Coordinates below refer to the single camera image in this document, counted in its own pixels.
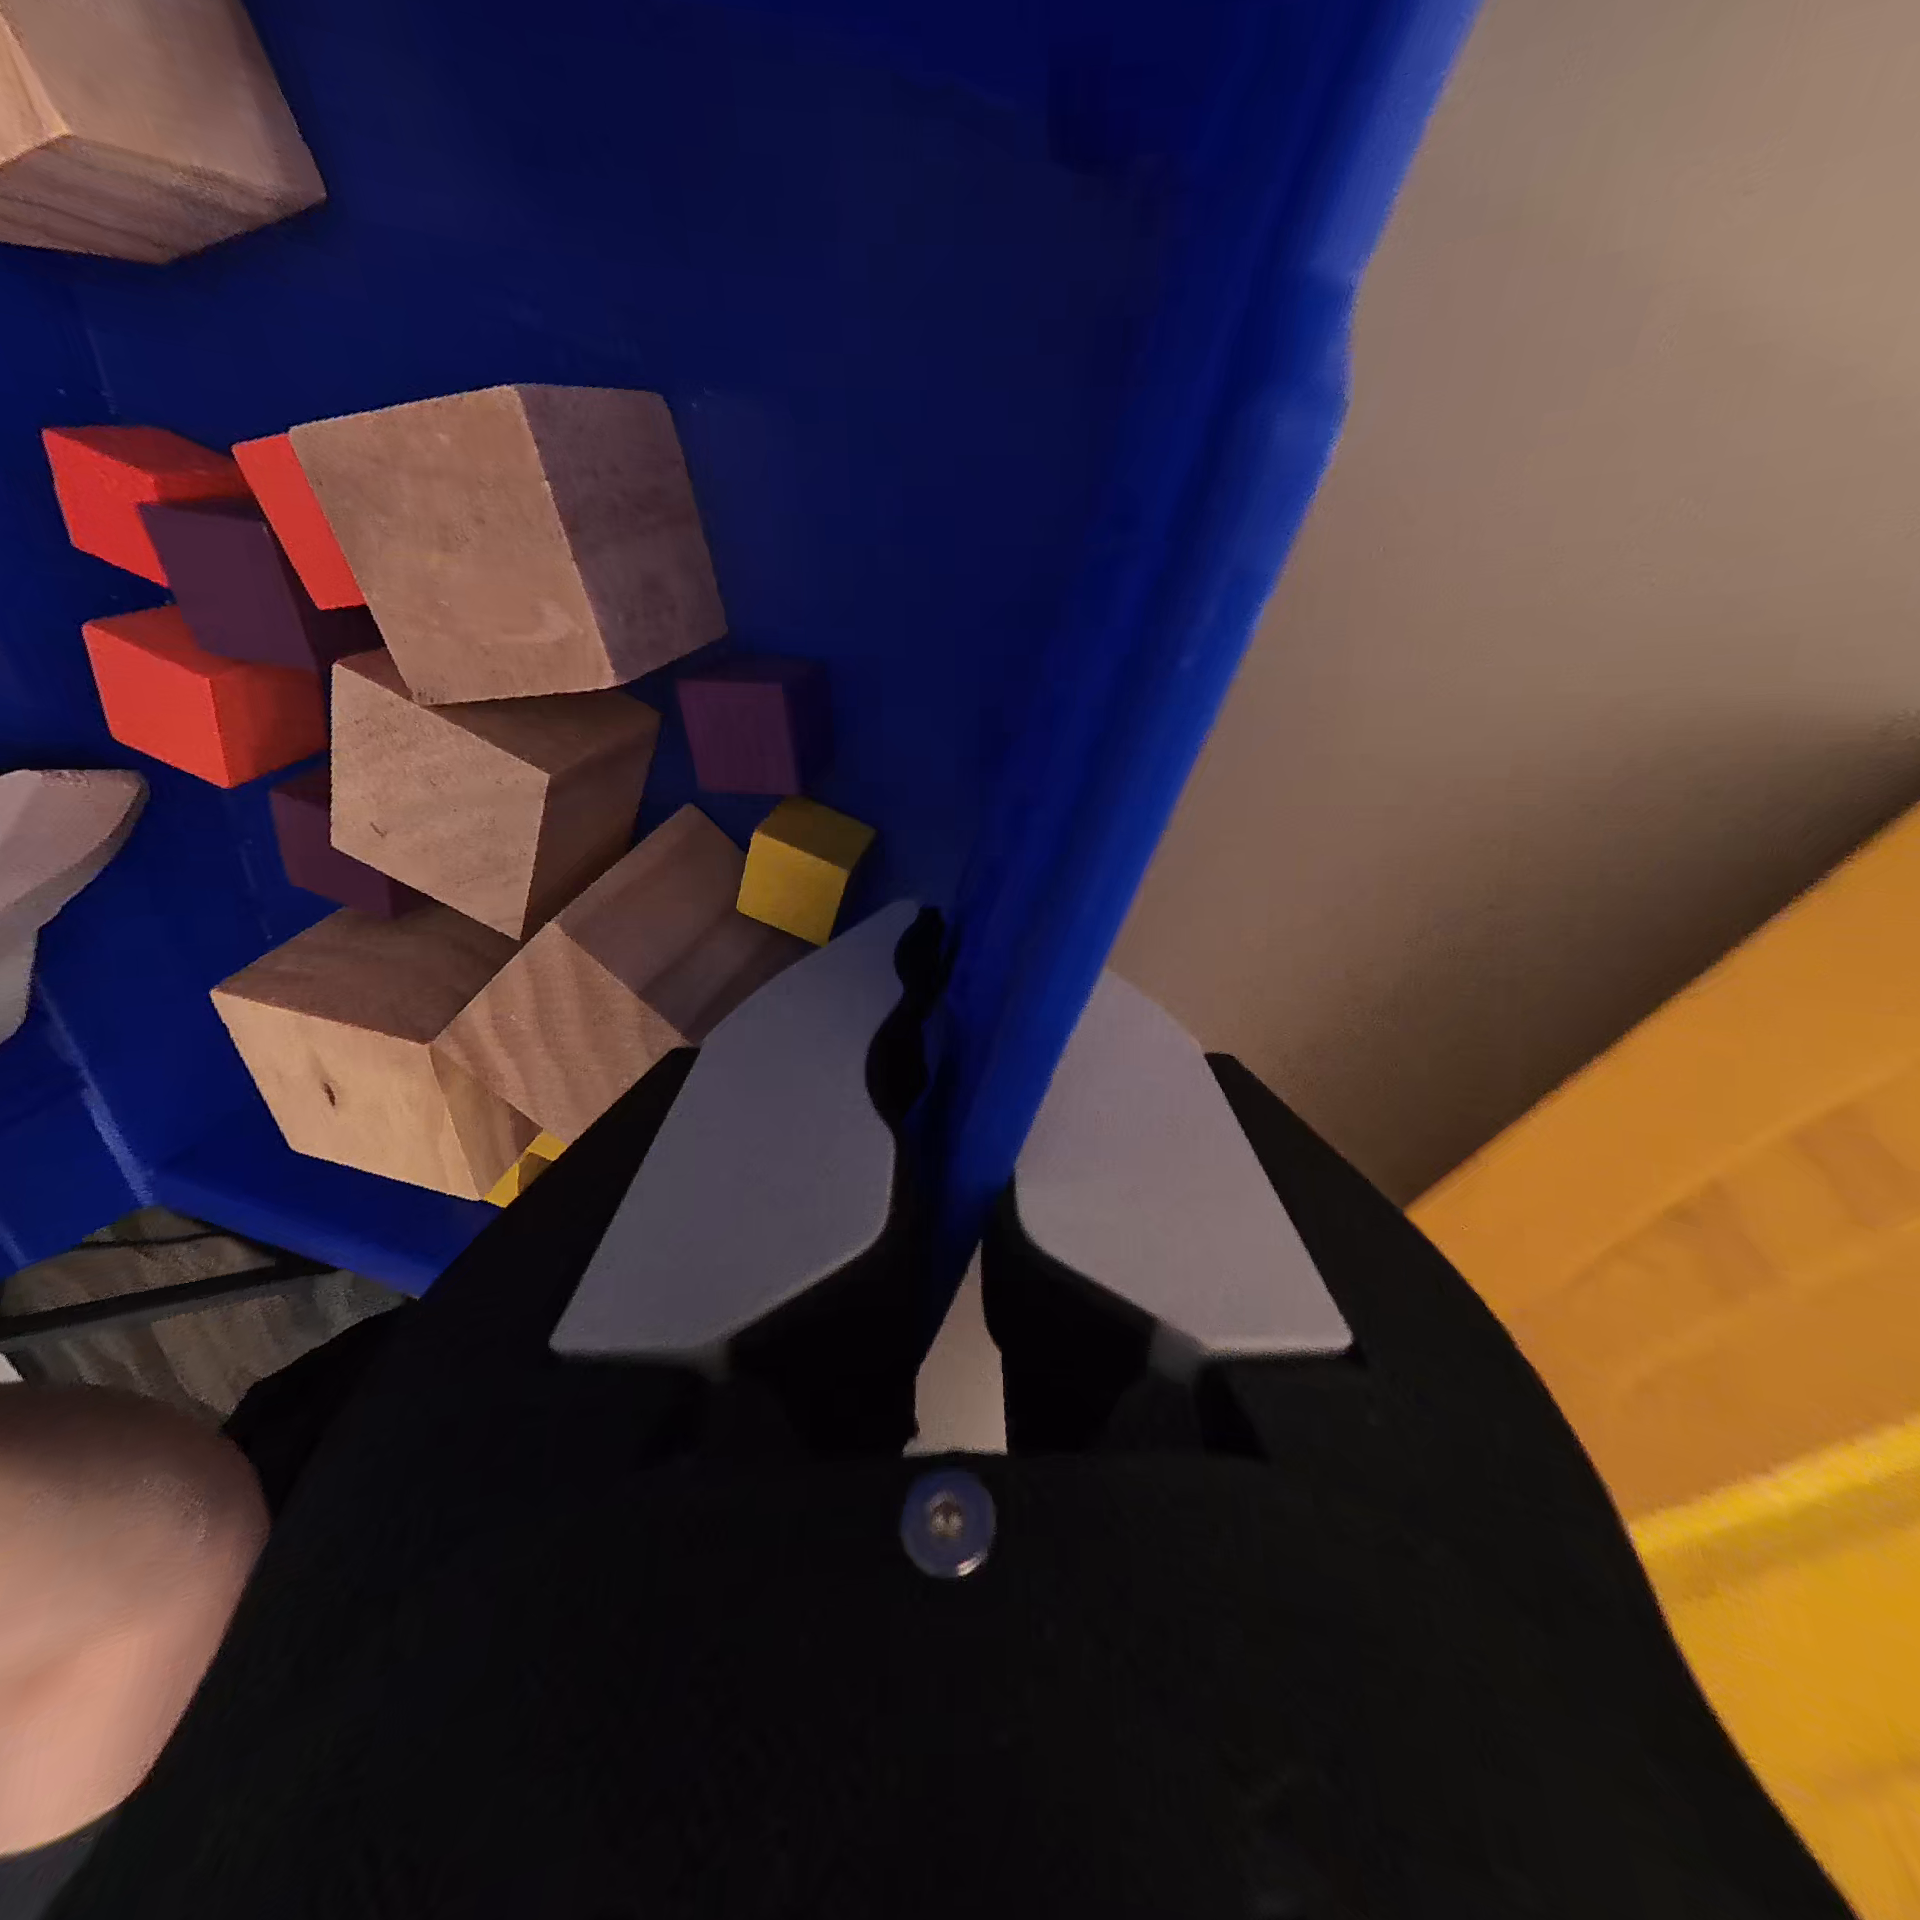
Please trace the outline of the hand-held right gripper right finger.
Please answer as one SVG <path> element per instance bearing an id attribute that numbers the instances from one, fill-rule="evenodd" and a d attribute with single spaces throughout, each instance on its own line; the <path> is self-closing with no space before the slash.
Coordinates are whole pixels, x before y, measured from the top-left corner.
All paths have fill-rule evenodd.
<path id="1" fill-rule="evenodd" d="M 1345 1360 L 1354 1334 L 1198 1041 L 1101 977 L 993 1207 L 1009 1434 L 1099 1434 L 1141 1385 Z"/>

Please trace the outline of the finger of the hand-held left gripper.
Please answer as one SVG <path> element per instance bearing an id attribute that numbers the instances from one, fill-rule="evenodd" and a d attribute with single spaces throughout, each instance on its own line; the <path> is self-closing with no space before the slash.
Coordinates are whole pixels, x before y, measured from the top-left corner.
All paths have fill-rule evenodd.
<path id="1" fill-rule="evenodd" d="M 41 931 L 117 858 L 147 798 L 138 773 L 3 775 L 3 1041 L 28 1017 Z"/>

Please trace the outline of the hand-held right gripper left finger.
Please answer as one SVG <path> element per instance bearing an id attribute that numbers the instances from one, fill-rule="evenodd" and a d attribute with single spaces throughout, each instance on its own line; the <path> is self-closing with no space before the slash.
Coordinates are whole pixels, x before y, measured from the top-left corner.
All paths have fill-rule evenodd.
<path id="1" fill-rule="evenodd" d="M 771 1397 L 797 1434 L 913 1434 L 921 1195 L 905 1152 L 943 920 L 889 904 L 699 1046 L 551 1341 Z"/>

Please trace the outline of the pile of wooden cubes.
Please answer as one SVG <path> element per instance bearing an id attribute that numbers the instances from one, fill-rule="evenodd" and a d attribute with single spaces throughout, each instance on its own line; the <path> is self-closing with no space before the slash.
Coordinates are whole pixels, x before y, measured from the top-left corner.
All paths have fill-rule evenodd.
<path id="1" fill-rule="evenodd" d="M 265 922 L 228 826 L 347 713 L 347 845 L 516 943 L 588 800 L 442 713 L 730 632 L 687 349 L 799 185 L 814 64 L 692 6 L 4 6 L 4 768 L 147 761 L 157 826 L 4 1043 L 4 1222 L 273 1130 L 209 1002 Z"/>

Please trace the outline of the yellow plastic box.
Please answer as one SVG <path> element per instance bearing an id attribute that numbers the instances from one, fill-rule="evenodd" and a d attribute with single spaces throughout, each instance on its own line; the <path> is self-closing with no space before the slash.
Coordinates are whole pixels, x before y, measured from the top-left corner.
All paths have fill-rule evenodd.
<path id="1" fill-rule="evenodd" d="M 1918 810 L 1430 1186 L 1721 1727 L 1918 1915 Z"/>

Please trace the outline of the blue plastic box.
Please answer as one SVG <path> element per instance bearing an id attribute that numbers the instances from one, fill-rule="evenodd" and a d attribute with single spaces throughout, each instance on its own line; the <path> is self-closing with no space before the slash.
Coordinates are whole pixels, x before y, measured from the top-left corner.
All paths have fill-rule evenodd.
<path id="1" fill-rule="evenodd" d="M 444 711 L 444 773 L 588 800 L 516 943 L 347 845 L 345 711 L 228 826 L 209 1002 L 273 1126 L 4 1222 L 4 1278 L 162 1205 L 414 1294 L 582 1266 L 699 1046 L 885 905 L 943 920 L 905 1134 L 921 1291 L 982 1233 L 1348 405 L 1361 273 L 1468 6 L 692 6 L 814 64 L 799 185 L 687 349 L 726 634 Z M 1417 1243 L 1206 1058 L 1338 1309 Z"/>

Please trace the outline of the person's left forearm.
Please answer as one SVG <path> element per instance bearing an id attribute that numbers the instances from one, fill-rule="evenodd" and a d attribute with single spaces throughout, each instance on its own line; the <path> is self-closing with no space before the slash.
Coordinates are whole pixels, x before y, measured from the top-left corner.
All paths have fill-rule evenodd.
<path id="1" fill-rule="evenodd" d="M 102 1385 L 3 1394 L 3 1855 L 118 1808 L 219 1654 L 269 1536 L 233 1441 Z"/>

